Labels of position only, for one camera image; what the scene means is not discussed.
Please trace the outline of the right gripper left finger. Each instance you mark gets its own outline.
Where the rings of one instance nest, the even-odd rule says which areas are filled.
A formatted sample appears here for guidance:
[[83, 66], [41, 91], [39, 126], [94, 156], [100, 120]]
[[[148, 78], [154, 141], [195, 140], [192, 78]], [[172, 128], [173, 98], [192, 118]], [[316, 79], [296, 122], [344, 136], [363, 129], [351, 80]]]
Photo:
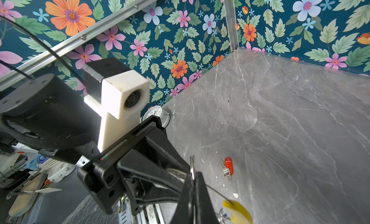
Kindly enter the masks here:
[[170, 224], [192, 224], [194, 222], [194, 180], [188, 174]]

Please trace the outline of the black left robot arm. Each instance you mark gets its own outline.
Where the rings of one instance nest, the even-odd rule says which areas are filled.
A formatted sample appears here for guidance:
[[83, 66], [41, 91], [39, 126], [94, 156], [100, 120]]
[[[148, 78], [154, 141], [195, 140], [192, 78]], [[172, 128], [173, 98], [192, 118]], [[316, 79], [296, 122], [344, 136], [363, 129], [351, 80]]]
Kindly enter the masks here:
[[140, 205], [177, 202], [183, 183], [169, 169], [189, 171], [167, 138], [161, 119], [142, 121], [135, 111], [145, 101], [143, 87], [129, 87], [122, 99], [124, 127], [98, 115], [71, 88], [47, 74], [25, 83], [1, 100], [1, 128], [18, 142], [53, 159], [75, 163], [81, 147], [100, 152], [78, 171], [78, 177], [102, 210], [110, 212], [127, 195]]

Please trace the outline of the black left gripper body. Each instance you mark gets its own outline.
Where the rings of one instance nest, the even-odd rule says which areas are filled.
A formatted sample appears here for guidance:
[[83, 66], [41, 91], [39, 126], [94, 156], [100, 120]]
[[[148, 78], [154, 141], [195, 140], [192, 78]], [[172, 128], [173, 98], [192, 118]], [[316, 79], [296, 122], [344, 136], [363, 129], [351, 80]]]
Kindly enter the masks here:
[[97, 205], [113, 213], [127, 195], [133, 214], [150, 204], [177, 202], [183, 182], [167, 170], [190, 171], [169, 141], [159, 117], [150, 116], [79, 169], [78, 178]]

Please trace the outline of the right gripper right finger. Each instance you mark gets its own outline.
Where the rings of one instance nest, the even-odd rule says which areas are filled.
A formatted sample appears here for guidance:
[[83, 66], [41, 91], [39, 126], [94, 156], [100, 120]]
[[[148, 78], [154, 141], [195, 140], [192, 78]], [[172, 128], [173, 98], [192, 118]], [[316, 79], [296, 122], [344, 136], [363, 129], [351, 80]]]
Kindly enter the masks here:
[[219, 224], [201, 172], [195, 174], [195, 223]]

